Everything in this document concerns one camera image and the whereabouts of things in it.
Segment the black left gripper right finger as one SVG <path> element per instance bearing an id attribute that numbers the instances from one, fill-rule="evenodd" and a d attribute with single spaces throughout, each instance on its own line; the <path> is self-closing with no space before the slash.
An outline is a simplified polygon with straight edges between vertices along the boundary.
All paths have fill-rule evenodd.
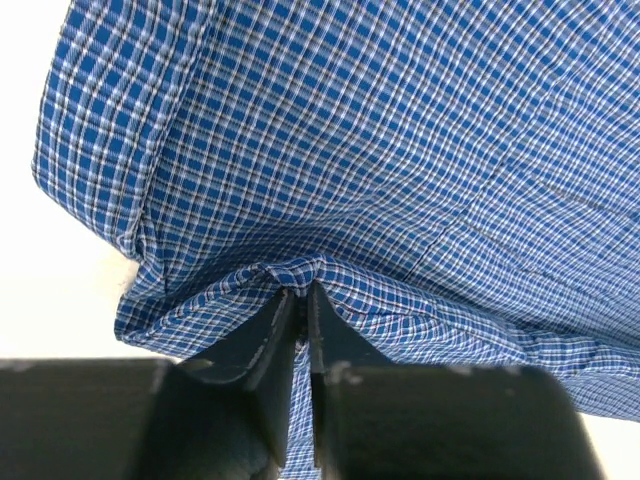
<path id="1" fill-rule="evenodd" d="M 314 460 L 325 479 L 599 479 L 564 388 L 526 366 L 391 361 L 308 293 Z"/>

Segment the blue checkered long sleeve shirt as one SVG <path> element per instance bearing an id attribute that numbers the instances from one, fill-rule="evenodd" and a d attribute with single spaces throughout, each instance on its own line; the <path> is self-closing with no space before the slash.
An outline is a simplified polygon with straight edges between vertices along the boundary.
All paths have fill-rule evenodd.
<path id="1" fill-rule="evenodd" d="M 74 1 L 32 172 L 136 262 L 126 344 L 319 286 L 392 361 L 639 418 L 635 1 Z"/>

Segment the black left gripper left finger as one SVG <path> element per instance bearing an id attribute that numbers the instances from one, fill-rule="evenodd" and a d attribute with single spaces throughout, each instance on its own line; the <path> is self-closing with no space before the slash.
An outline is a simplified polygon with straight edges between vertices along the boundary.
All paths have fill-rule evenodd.
<path id="1" fill-rule="evenodd" d="M 5 479 L 274 479 L 287 449 L 296 299 L 163 359 L 6 359 Z"/>

